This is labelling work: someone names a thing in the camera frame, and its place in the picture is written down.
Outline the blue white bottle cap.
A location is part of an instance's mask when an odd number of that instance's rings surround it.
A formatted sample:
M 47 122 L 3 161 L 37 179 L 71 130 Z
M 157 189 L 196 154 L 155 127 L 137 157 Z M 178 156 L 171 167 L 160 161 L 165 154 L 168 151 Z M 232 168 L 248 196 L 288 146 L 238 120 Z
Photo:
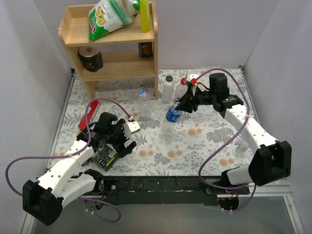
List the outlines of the blue white bottle cap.
M 144 90 L 140 90 L 139 95 L 142 97 L 146 96 L 146 92 Z

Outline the blue label water bottle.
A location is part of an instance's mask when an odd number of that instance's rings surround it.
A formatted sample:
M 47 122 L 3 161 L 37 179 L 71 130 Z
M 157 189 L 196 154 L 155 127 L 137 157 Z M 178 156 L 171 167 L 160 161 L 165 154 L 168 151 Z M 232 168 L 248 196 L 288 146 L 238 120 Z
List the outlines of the blue label water bottle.
M 162 130 L 163 132 L 169 132 L 174 127 L 174 125 L 178 122 L 182 115 L 182 111 L 177 110 L 176 107 L 180 104 L 179 101 L 177 101 L 174 105 L 172 105 L 166 115 L 165 119 L 162 124 Z

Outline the clear bottle red label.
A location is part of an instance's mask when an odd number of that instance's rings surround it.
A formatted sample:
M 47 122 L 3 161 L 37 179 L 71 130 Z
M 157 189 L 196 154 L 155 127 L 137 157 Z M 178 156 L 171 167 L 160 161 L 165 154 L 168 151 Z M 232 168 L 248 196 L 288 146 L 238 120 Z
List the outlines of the clear bottle red label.
M 184 96 L 187 90 L 188 85 L 186 83 L 183 85 L 180 81 L 174 93 L 174 104 L 176 104 Z

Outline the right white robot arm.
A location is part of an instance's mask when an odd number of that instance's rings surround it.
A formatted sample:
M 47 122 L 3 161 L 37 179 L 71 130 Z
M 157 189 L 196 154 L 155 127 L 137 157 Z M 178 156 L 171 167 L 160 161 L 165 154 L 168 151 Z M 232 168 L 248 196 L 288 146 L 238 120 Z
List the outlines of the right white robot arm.
M 248 166 L 236 167 L 222 172 L 218 183 L 206 185 L 221 189 L 227 194 L 246 187 L 249 183 L 266 185 L 291 174 L 292 147 L 287 141 L 279 141 L 265 131 L 250 115 L 250 107 L 245 98 L 230 94 L 227 83 L 229 72 L 219 69 L 209 75 L 209 87 L 201 91 L 199 78 L 186 76 L 180 84 L 187 87 L 179 99 L 177 110 L 192 113 L 200 105 L 211 105 L 226 121 L 237 130 L 253 153 Z

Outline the clear plastic bottle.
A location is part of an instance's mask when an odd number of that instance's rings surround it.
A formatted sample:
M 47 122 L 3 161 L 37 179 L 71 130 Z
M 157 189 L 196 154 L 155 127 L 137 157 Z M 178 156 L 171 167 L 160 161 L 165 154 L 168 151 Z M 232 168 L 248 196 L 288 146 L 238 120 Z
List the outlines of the clear plastic bottle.
M 151 116 L 151 104 L 150 100 L 148 99 L 147 95 L 142 97 L 139 95 L 138 105 L 140 110 L 140 115 L 142 117 L 150 117 Z

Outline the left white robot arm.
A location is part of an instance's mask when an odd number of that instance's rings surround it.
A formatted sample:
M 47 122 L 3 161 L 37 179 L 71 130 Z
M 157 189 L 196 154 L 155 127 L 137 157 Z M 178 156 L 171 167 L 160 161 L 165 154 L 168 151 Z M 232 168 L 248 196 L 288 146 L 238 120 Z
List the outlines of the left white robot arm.
M 140 131 L 138 122 L 126 121 L 103 112 L 97 122 L 90 123 L 77 136 L 68 151 L 69 157 L 58 161 L 36 181 L 28 180 L 22 188 L 23 210 L 49 226 L 60 216 L 63 208 L 85 193 L 106 196 L 112 183 L 93 169 L 72 175 L 93 158 L 108 171 L 120 158 L 132 153 L 136 142 L 125 143 Z

